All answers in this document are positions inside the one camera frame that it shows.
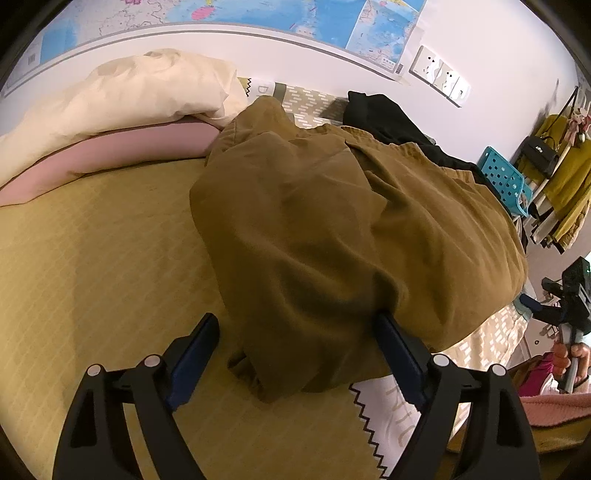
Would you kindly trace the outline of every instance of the blue plastic basket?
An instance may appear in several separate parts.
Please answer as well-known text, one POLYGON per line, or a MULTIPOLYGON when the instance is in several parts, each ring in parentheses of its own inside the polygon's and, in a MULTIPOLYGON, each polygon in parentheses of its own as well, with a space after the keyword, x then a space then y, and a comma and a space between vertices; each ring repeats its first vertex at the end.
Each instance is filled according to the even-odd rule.
POLYGON ((529 216, 527 207, 524 210, 519 204, 519 197, 521 193, 525 193, 527 204, 531 202, 532 191, 525 184, 524 176, 519 171, 506 161, 500 154, 492 147, 487 147, 478 166, 482 170, 485 177, 491 181, 492 186, 501 195, 501 201, 514 215, 529 216))

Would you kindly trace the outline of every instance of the pink blanket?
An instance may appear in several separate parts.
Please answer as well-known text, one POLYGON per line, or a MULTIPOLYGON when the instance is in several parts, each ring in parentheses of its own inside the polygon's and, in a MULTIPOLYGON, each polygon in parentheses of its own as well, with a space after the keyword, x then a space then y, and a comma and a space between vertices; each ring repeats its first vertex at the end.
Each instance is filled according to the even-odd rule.
POLYGON ((100 134, 42 158, 12 179, 0 188, 0 207, 29 202, 87 173, 204 157, 218 135, 217 128, 190 116, 100 134))
POLYGON ((591 415, 591 394, 538 395, 521 399, 532 427, 554 427, 591 415))

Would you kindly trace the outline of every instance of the map poster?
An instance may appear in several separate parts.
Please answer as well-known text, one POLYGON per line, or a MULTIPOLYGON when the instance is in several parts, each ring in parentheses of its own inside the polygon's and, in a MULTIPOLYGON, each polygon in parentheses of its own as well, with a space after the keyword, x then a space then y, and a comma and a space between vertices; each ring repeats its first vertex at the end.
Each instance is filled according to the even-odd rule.
POLYGON ((178 24, 244 25, 336 47, 393 77, 427 0, 73 0, 27 48, 7 88, 74 48, 178 24))

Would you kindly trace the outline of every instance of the wall socket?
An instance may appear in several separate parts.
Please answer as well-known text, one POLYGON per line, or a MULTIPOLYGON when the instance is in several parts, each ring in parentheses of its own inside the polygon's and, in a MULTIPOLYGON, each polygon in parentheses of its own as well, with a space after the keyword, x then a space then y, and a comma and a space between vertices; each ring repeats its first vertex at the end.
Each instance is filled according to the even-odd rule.
POLYGON ((441 70, 441 65, 443 65, 441 57, 427 47, 422 46, 418 51, 417 58, 414 59, 413 65, 410 67, 410 71, 420 79, 425 80, 425 82, 432 84, 441 70))
POLYGON ((437 53, 421 46, 410 72, 449 98, 457 106, 463 106, 470 91, 470 83, 437 53))

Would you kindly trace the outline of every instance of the wall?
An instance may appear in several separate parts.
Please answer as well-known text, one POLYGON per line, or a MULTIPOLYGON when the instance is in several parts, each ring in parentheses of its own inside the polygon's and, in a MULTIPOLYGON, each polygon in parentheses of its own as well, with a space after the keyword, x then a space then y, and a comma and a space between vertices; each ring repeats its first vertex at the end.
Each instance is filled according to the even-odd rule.
POLYGON ((558 280, 565 268, 577 260, 578 257, 586 257, 589 252, 591 252, 591 220, 589 219, 583 224, 577 241, 563 255, 560 255, 554 247, 551 249, 545 249, 539 245, 528 247, 529 277, 538 298, 541 298, 543 294, 542 278, 548 277, 552 280, 558 280))
POLYGON ((491 145, 511 157, 544 110, 555 111, 572 92, 572 58, 519 0, 430 0, 424 14, 431 21, 423 43, 473 86, 462 109, 412 75, 403 85, 321 52, 268 38, 177 33, 103 46, 39 74, 0 103, 0 133, 13 128, 35 98, 84 78, 104 61, 175 47, 232 60, 241 76, 343 96, 349 89, 384 93, 450 155, 475 162, 491 145))

